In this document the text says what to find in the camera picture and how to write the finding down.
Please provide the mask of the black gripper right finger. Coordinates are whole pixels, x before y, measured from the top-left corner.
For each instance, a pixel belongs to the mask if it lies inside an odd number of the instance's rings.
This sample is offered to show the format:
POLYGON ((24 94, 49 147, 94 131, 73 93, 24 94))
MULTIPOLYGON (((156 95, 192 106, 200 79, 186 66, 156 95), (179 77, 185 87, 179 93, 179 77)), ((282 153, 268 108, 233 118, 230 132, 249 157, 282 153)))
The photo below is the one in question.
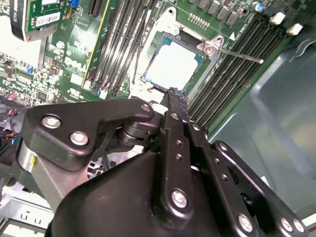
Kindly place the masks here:
POLYGON ((223 237, 306 237, 298 216, 225 142, 209 144, 204 131, 188 115, 188 99, 179 107, 193 163, 210 195, 212 214, 223 237))

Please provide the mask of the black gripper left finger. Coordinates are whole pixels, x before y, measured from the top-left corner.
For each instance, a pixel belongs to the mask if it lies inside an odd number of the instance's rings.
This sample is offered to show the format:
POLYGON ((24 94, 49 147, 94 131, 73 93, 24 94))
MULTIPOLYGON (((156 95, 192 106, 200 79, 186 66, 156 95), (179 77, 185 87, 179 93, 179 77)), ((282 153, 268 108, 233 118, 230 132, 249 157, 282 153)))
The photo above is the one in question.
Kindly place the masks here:
POLYGON ((153 153, 158 156, 155 216, 190 219, 190 147, 179 95, 170 88, 158 104, 135 98, 29 109, 21 131, 21 165, 56 212, 76 187, 137 155, 153 153))

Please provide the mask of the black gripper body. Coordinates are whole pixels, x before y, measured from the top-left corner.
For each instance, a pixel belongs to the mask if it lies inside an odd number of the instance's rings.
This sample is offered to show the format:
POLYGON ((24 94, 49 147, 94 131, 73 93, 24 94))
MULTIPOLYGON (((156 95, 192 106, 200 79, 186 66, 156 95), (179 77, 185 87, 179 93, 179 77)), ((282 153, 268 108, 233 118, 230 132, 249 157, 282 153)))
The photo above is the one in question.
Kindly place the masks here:
POLYGON ((234 237, 230 222, 213 207, 202 175, 191 171, 195 207, 188 224, 167 228, 152 200, 158 156, 137 155, 73 189, 59 204, 51 237, 234 237))

